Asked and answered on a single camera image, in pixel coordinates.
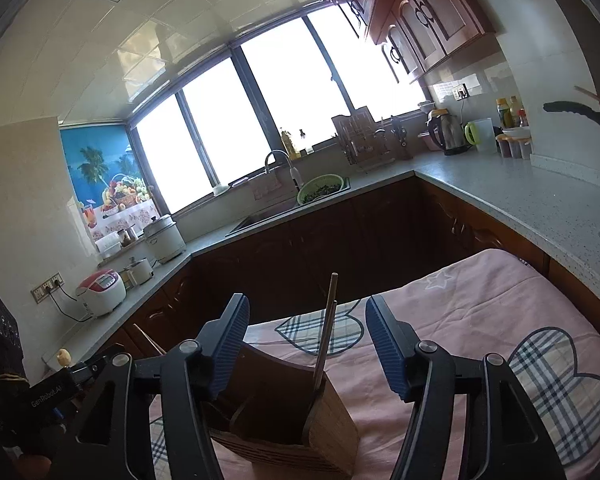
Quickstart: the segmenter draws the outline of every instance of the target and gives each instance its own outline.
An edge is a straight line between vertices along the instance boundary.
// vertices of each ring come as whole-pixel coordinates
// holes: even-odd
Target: star pattern
[[[445,269],[439,270],[435,274],[425,278],[425,280],[427,280],[427,286],[424,288],[424,290],[429,290],[432,288],[446,288],[446,282],[449,282],[453,279],[454,277],[447,274]]]

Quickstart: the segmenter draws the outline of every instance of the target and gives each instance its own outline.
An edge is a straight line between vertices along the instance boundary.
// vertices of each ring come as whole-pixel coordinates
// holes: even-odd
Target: speckled gray countertop
[[[426,153],[413,160],[354,173],[350,189],[226,236],[238,222],[187,243],[183,254],[154,269],[148,282],[127,291],[113,312],[76,326],[62,344],[74,361],[91,356],[158,288],[190,259],[264,229],[417,175],[511,227],[569,269],[600,298],[600,187],[533,168],[528,160],[475,152]],[[43,355],[53,369],[56,351]]]

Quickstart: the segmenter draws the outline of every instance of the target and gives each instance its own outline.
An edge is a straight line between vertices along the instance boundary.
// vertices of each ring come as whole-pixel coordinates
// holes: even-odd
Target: plastic pitcher
[[[471,121],[464,127],[464,136],[480,153],[497,153],[496,138],[493,135],[491,119]]]

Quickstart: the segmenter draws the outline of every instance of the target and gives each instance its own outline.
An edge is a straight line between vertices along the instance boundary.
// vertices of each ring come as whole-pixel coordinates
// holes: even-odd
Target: window frame
[[[338,70],[336,69],[336,67],[333,63],[333,60],[331,59],[330,54],[328,53],[326,47],[324,46],[324,43],[322,42],[320,36],[318,35],[318,32],[315,30],[313,23],[310,21],[310,19],[308,17],[309,14],[311,14],[312,12],[314,12],[316,10],[323,9],[325,7],[330,7],[333,5],[336,5],[339,7],[339,4],[335,4],[332,2],[316,2],[314,4],[309,4],[308,6],[305,6],[302,9],[296,10],[285,16],[281,16],[280,18],[277,18],[276,20],[273,20],[270,23],[266,23],[260,27],[257,27],[256,29],[243,34],[236,40],[233,40],[233,41],[223,45],[218,50],[214,51],[209,56],[202,59],[199,63],[197,63],[196,65],[191,67],[189,70],[187,70],[184,74],[182,74],[182,76],[175,79],[173,82],[171,82],[170,84],[166,85],[164,88],[162,88],[158,92],[156,92],[155,95],[151,96],[146,102],[144,102],[138,108],[136,108],[136,110],[132,113],[132,115],[128,118],[128,120],[126,120],[123,123],[126,127],[126,132],[127,132],[128,138],[129,138],[129,143],[133,147],[133,150],[138,159],[138,165],[139,165],[139,169],[142,173],[142,176],[144,177],[144,180],[147,183],[149,183],[149,185],[152,186],[152,188],[153,188],[152,193],[154,195],[155,205],[158,208],[158,211],[160,212],[160,214],[168,214],[168,213],[177,214],[177,215],[184,214],[184,213],[189,212],[190,210],[196,208],[197,206],[200,206],[202,203],[207,202],[209,199],[211,199],[213,197],[213,193],[209,193],[209,194],[199,198],[198,200],[195,200],[194,202],[192,202],[191,204],[189,204],[188,206],[184,207],[183,209],[181,209],[179,211],[170,212],[169,208],[166,205],[166,202],[164,201],[162,194],[160,193],[159,186],[157,185],[157,183],[155,181],[154,174],[149,165],[149,161],[147,159],[146,153],[144,152],[144,147],[142,146],[142,142],[140,141],[140,137],[138,134],[138,128],[137,128],[138,123],[143,118],[145,118],[148,114],[150,114],[155,108],[157,108],[164,100],[168,99],[171,96],[175,96],[176,100],[178,102],[178,106],[180,107],[182,117],[183,117],[185,124],[187,126],[187,129],[189,131],[189,135],[191,136],[193,145],[196,149],[196,152],[198,153],[198,156],[200,158],[200,161],[202,162],[203,167],[205,168],[205,173],[209,179],[209,182],[212,184],[212,186],[216,186],[217,184],[220,184],[218,175],[216,174],[216,170],[214,169],[213,164],[208,156],[208,153],[206,152],[204,143],[202,141],[202,138],[200,137],[200,134],[196,127],[195,120],[194,120],[191,110],[189,108],[189,104],[187,103],[187,99],[183,92],[183,88],[189,82],[193,81],[195,78],[197,78],[201,74],[205,73],[207,70],[213,68],[216,64],[223,62],[224,60],[227,60],[227,59],[232,60],[235,71],[238,75],[238,78],[240,79],[240,82],[242,83],[242,86],[247,95],[247,98],[250,101],[251,107],[253,107],[253,110],[256,114],[258,122],[260,123],[260,126],[262,128],[262,131],[264,133],[266,141],[269,144],[269,147],[271,148],[272,151],[273,150],[285,151],[284,146],[282,144],[282,140],[280,139],[280,134],[278,133],[278,128],[276,126],[275,120],[273,119],[273,116],[271,115],[271,112],[269,111],[269,107],[267,106],[264,96],[262,95],[262,92],[260,91],[260,87],[258,86],[258,83],[253,75],[253,72],[251,71],[251,67],[250,67],[250,65],[246,59],[246,56],[244,55],[242,47],[241,47],[241,45],[243,43],[245,43],[253,38],[256,38],[257,36],[263,34],[264,32],[267,32],[268,30],[271,30],[279,25],[283,25],[283,23],[291,22],[296,19],[302,19],[306,28],[308,29],[309,33],[311,34],[311,37],[315,41],[315,44],[317,45],[318,49],[320,50],[320,53],[322,54],[322,57],[325,60],[325,63],[327,64],[328,68],[330,69],[331,78],[338,86],[338,90],[342,94],[342,97],[344,99],[344,102],[347,105],[347,108],[349,109],[349,112],[353,113],[355,108],[353,106],[353,102],[351,101],[349,93],[347,92],[347,89],[346,89],[342,79],[340,78],[340,75],[338,74]],[[347,18],[347,15],[344,12],[343,12],[343,16],[345,19],[347,19],[347,21],[349,21]],[[386,57],[386,53],[384,52],[384,49],[382,50],[382,54]],[[431,99],[429,88],[426,85],[423,85],[422,80],[419,80],[418,84],[422,88],[425,98]],[[415,115],[418,113],[421,113],[421,112],[419,110],[412,110],[409,112],[405,112],[400,117],[403,117],[403,116],[409,117],[411,115]],[[335,144],[335,143],[336,143],[336,139],[327,139],[320,143],[320,147],[325,148],[325,147],[331,146],[332,144]],[[284,157],[280,156],[279,154],[275,153],[274,157],[275,157],[275,162],[274,162],[273,167],[278,167],[283,164],[286,164],[286,159]],[[258,168],[257,170],[252,171],[250,174],[240,177],[237,180],[242,180],[245,177],[251,178],[252,176],[256,176],[256,175],[262,173],[263,171],[264,171],[264,166]]]

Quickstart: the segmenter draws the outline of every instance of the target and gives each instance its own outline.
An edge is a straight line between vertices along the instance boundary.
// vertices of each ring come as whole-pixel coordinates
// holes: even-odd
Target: electrical outlet
[[[453,88],[453,93],[456,101],[462,101],[462,99],[467,99],[469,97],[469,91],[464,83],[459,86],[455,86]]]
[[[51,278],[46,280],[46,282],[31,290],[31,295],[33,296],[33,299],[36,300],[36,303],[40,303],[40,301],[48,296],[48,293],[46,292],[47,288],[50,288],[51,292],[58,288],[56,281],[60,282],[60,285],[64,285],[64,280],[59,272],[56,272]]]

